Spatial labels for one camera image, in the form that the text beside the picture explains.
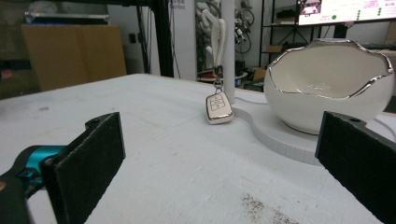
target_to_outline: egg-shaped bowl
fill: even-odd
[[[369,122],[393,93],[387,56],[351,40],[316,40],[288,49],[269,66],[264,80],[268,105],[291,128],[318,134],[324,111]]]

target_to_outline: white post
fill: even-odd
[[[221,17],[227,22],[227,36],[224,50],[223,75],[224,93],[230,104],[235,103],[235,53],[233,43],[234,0],[221,1]]]

